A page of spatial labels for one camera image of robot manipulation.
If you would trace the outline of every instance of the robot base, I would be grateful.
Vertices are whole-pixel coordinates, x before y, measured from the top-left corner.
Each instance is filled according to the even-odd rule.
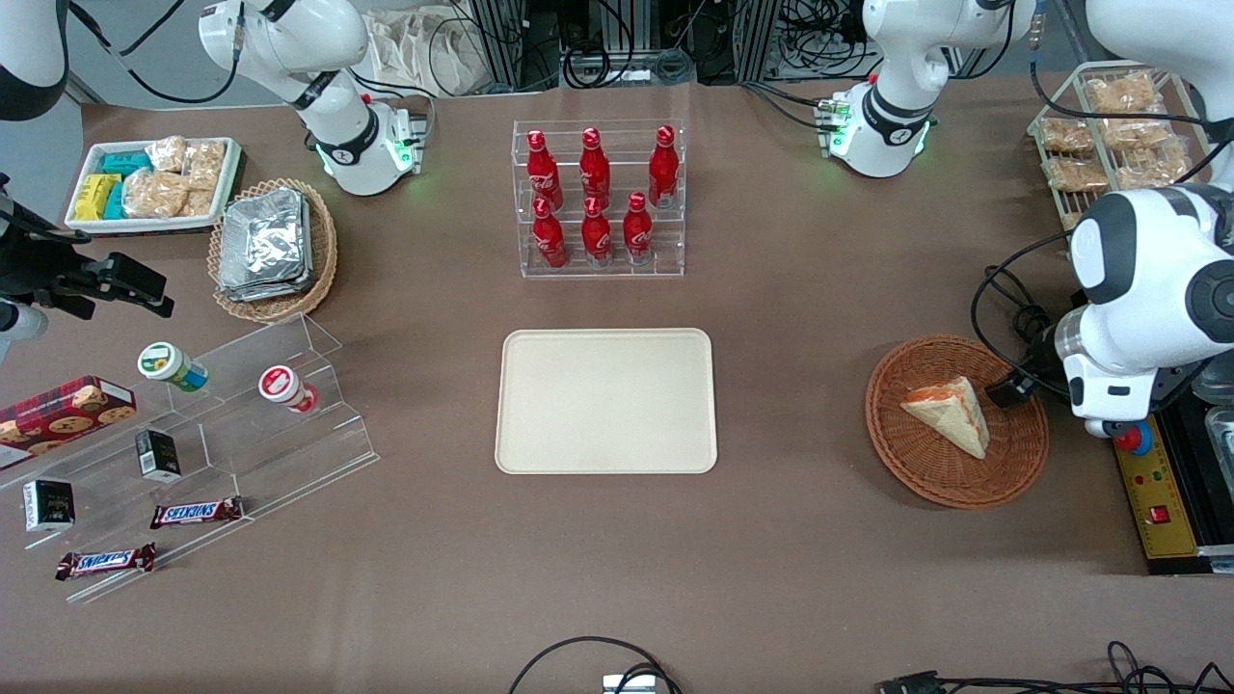
[[[816,110],[817,122],[821,126],[830,125],[837,128],[832,132],[821,132],[818,141],[823,147],[824,157],[835,157],[861,175],[890,178],[907,169],[913,157],[926,147],[926,132],[929,130],[929,123],[926,123],[916,135],[907,128],[896,131],[891,135],[892,140],[900,132],[903,132],[905,140],[900,144],[887,144],[882,133],[870,125],[861,106],[871,86],[870,83],[865,82],[848,91],[837,91],[833,95],[834,102],[848,105],[847,114],[838,115]]]
[[[317,148],[326,173],[352,195],[376,195],[402,177],[418,173],[423,162],[424,123],[412,123],[407,111],[396,111],[386,104],[374,102],[369,107],[378,116],[378,137],[360,154],[359,162],[339,165]]]

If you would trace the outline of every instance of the acrylic bottle rack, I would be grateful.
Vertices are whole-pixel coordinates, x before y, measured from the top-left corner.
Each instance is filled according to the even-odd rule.
[[[653,209],[652,261],[644,265],[632,265],[626,259],[622,240],[622,219],[629,194],[647,193],[648,163],[655,151],[655,131],[660,126],[673,126],[676,131],[677,195],[670,209]],[[579,158],[582,156],[582,131],[595,127],[600,131],[601,144],[612,173],[611,204],[606,217],[612,226],[613,262],[607,268],[596,269],[587,264],[582,248],[582,182],[579,177]],[[553,269],[536,248],[532,224],[531,179],[527,177],[527,133],[538,130],[544,133],[548,151],[557,159],[565,204],[555,216],[561,222],[570,262]],[[606,277],[680,277],[686,272],[686,131],[681,119],[610,120],[610,121],[515,121],[511,144],[515,190],[515,225],[518,227],[518,264],[526,278],[534,279],[595,279]]]
[[[364,420],[343,400],[326,356],[341,347],[304,315],[263,327],[197,357],[210,379],[195,393],[162,382],[133,387],[137,415],[22,463],[25,474],[0,484],[0,501],[21,506],[35,478],[73,485],[77,521],[56,533],[27,533],[27,551],[47,564],[48,588],[70,603],[89,601],[147,575],[105,573],[56,583],[67,552],[95,553],[154,542],[154,572],[375,461]],[[286,364],[317,389],[307,414],[267,401],[257,391],[265,368]],[[183,477],[169,484],[139,474],[135,437],[153,429],[175,440]],[[243,498],[244,516],[230,522],[151,530],[155,505]]]

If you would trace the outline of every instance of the yellow control panel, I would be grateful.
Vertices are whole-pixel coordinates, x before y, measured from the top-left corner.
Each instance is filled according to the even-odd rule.
[[[1116,449],[1144,554],[1149,559],[1195,557],[1196,536],[1161,443],[1161,431],[1155,416],[1145,421],[1153,431],[1153,448],[1148,453],[1133,456]]]

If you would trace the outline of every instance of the blue package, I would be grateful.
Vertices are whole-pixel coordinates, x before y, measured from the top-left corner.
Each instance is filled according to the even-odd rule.
[[[146,152],[115,152],[102,156],[102,164],[99,165],[99,173],[128,175],[148,165],[151,165],[151,158]]]
[[[125,184],[117,183],[111,186],[111,193],[107,194],[107,206],[102,209],[102,219],[105,220],[122,220],[125,219]]]

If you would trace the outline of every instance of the aluminum foil package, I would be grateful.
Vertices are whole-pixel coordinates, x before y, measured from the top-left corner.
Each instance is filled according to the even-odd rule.
[[[220,291],[233,301],[257,301],[308,289],[308,201],[290,188],[228,206],[220,238]]]

